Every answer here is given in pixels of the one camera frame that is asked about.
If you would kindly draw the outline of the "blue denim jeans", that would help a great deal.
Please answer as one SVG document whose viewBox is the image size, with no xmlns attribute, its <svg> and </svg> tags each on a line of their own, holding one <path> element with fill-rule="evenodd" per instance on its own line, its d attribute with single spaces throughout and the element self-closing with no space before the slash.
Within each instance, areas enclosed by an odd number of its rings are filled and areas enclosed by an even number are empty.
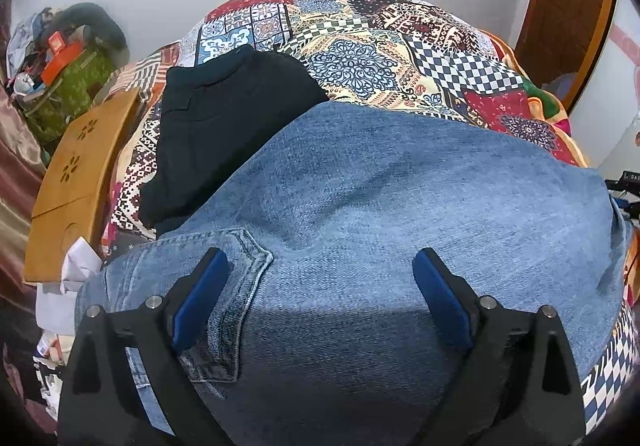
<svg viewBox="0 0 640 446">
<path fill-rule="evenodd" d="M 578 374 L 603 367 L 587 421 L 617 394 L 630 224 L 600 175 L 457 121 L 326 102 L 291 122 L 183 225 L 128 251 L 78 311 L 130 310 L 216 247 L 231 265 L 181 362 L 238 445 L 403 445 L 460 357 L 412 275 L 432 248 L 505 307 L 555 307 Z"/>
</svg>

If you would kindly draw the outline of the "white papers pile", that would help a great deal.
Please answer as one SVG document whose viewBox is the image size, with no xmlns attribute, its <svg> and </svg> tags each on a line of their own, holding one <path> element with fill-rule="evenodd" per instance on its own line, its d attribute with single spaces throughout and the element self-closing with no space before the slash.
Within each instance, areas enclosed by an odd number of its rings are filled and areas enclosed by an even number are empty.
<svg viewBox="0 0 640 446">
<path fill-rule="evenodd" d="M 59 336 L 75 334 L 75 304 L 79 289 L 99 273 L 102 260 L 93 247 L 79 237 L 67 250 L 61 279 L 37 285 L 36 322 L 40 329 Z"/>
</svg>

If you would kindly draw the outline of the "brown wooden door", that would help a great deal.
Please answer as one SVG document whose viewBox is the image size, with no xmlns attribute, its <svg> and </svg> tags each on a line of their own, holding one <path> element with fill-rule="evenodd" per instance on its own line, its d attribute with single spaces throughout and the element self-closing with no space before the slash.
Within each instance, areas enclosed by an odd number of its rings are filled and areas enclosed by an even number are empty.
<svg viewBox="0 0 640 446">
<path fill-rule="evenodd" d="M 616 0 L 529 0 L 515 55 L 537 86 L 573 77 L 562 104 L 585 89 L 608 34 Z"/>
</svg>

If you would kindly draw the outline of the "striped satin curtain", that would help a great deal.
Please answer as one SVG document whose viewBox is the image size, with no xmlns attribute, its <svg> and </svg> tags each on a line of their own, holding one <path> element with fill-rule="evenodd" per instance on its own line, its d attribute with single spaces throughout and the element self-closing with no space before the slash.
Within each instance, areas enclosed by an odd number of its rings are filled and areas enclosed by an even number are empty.
<svg viewBox="0 0 640 446">
<path fill-rule="evenodd" d="M 24 117 L 1 91 L 1 298 L 31 312 L 35 289 L 24 283 L 30 215 L 46 167 Z"/>
</svg>

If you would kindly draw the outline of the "black folded garment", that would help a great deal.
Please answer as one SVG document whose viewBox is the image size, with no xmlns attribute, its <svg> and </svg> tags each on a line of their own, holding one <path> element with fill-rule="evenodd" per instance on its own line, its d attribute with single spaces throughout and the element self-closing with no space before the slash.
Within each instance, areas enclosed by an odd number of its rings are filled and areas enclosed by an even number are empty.
<svg viewBox="0 0 640 446">
<path fill-rule="evenodd" d="M 140 221 L 157 234 L 176 229 L 277 132 L 327 98 L 296 58 L 249 44 L 172 67 Z"/>
</svg>

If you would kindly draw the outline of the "green fabric storage bag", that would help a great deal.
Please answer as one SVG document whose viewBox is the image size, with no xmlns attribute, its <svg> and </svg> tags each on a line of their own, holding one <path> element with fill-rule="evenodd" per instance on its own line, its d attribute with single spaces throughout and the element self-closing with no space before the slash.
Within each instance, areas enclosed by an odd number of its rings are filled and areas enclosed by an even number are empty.
<svg viewBox="0 0 640 446">
<path fill-rule="evenodd" d="M 37 142 L 46 146 L 58 140 L 73 120 L 85 114 L 114 70 L 105 51 L 88 47 L 50 86 L 18 99 Z"/>
</svg>

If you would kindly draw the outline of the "patchwork patterned quilt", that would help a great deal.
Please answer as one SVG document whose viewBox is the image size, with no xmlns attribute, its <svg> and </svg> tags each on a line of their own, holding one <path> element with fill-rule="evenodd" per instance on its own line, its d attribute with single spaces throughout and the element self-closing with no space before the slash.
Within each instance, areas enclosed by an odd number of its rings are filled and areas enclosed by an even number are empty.
<svg viewBox="0 0 640 446">
<path fill-rule="evenodd" d="M 299 60 L 333 101 L 456 121 L 542 148 L 586 170 L 560 100 L 539 89 L 497 36 L 422 0 L 229 0 L 181 40 L 112 75 L 138 90 L 142 112 L 120 152 L 101 237 L 107 260 L 157 237 L 140 207 L 157 169 L 160 107 L 171 67 L 193 67 L 242 46 Z"/>
</svg>

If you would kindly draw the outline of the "orange box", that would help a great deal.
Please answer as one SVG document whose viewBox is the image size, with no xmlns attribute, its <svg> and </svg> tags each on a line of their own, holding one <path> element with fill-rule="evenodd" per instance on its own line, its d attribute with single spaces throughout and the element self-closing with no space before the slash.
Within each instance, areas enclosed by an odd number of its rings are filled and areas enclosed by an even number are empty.
<svg viewBox="0 0 640 446">
<path fill-rule="evenodd" d="M 75 58 L 81 55 L 84 46 L 81 42 L 75 41 L 67 43 L 61 32 L 53 32 L 48 38 L 48 46 L 51 58 L 44 66 L 40 75 L 43 83 L 49 87 L 62 70 Z"/>
</svg>

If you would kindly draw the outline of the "light blue clothes heap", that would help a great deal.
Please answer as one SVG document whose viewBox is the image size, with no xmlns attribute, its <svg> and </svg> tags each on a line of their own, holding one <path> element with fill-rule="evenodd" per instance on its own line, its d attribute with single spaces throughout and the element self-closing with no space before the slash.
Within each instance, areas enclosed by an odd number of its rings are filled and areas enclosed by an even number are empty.
<svg viewBox="0 0 640 446">
<path fill-rule="evenodd" d="M 54 17 L 51 8 L 44 8 L 32 14 L 26 21 L 18 24 L 6 46 L 6 76 L 12 79 L 23 65 L 25 58 L 34 42 L 40 37 Z"/>
</svg>

